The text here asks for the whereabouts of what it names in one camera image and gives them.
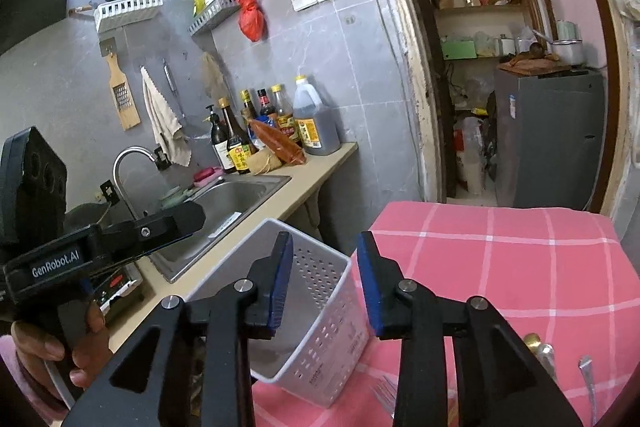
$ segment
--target fork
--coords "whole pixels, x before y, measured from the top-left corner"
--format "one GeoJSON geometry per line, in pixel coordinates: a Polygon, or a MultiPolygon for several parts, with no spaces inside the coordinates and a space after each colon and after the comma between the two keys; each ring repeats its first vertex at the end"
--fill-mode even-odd
{"type": "MultiPolygon", "coordinates": [[[[398,395],[398,387],[396,384],[389,380],[388,377],[383,377],[377,386],[372,387],[371,390],[373,391],[373,394],[376,395],[376,398],[386,413],[388,413],[392,419],[395,419],[396,396],[398,395]]],[[[454,406],[449,409],[447,425],[451,425],[457,415],[458,407],[454,404],[454,406]]]]}

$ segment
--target white label in sink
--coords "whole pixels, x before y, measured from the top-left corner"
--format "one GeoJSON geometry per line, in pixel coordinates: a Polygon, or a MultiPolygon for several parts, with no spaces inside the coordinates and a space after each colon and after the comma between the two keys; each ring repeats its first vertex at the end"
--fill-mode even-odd
{"type": "Polygon", "coordinates": [[[238,219],[238,217],[242,216],[241,212],[234,212],[229,217],[225,219],[225,222],[222,223],[219,227],[217,227],[212,233],[209,234],[209,239],[217,238],[221,233],[223,233],[231,224],[238,219]]]}

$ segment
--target faucet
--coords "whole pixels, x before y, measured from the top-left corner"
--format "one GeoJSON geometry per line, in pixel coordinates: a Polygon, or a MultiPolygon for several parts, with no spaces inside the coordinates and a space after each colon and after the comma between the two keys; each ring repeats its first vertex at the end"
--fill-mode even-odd
{"type": "Polygon", "coordinates": [[[154,165],[157,165],[156,164],[157,159],[151,151],[145,149],[144,147],[138,147],[137,145],[134,145],[133,147],[128,147],[124,151],[122,151],[120,154],[118,154],[116,161],[113,163],[113,182],[116,185],[116,190],[120,194],[122,201],[124,201],[124,204],[127,205],[127,208],[131,213],[131,216],[133,216],[133,219],[140,219],[140,216],[138,216],[136,211],[133,209],[133,204],[131,203],[129,196],[127,196],[127,193],[124,191],[124,187],[122,186],[122,181],[120,181],[120,164],[122,163],[122,160],[124,160],[125,156],[128,156],[129,154],[132,154],[134,152],[139,152],[140,154],[145,155],[154,163],[154,165]]]}

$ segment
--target checkered tablecloth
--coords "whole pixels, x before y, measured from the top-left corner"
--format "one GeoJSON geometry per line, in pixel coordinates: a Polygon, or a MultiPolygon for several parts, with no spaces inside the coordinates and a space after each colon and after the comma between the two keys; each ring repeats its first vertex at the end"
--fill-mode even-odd
{"type": "MultiPolygon", "coordinates": [[[[371,230],[380,253],[436,295],[484,295],[520,336],[554,346],[558,385],[585,425],[578,359],[593,359],[598,417],[640,362],[640,280],[607,217],[565,208],[390,203],[371,230]]],[[[353,272],[359,284],[357,269],[353,272]]],[[[370,341],[334,405],[323,410],[275,386],[254,385],[259,427],[389,427],[370,388],[398,379],[399,341],[370,341]]],[[[447,366],[453,367],[447,343],[447,366]]],[[[455,401],[455,376],[449,375],[455,401]]]]}

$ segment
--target green box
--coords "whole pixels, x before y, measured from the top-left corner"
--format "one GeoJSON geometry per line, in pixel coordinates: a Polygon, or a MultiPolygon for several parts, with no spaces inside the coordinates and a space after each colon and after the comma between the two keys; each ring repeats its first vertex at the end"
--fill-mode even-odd
{"type": "Polygon", "coordinates": [[[476,45],[473,41],[444,41],[442,43],[442,54],[445,60],[478,58],[476,45]]]}

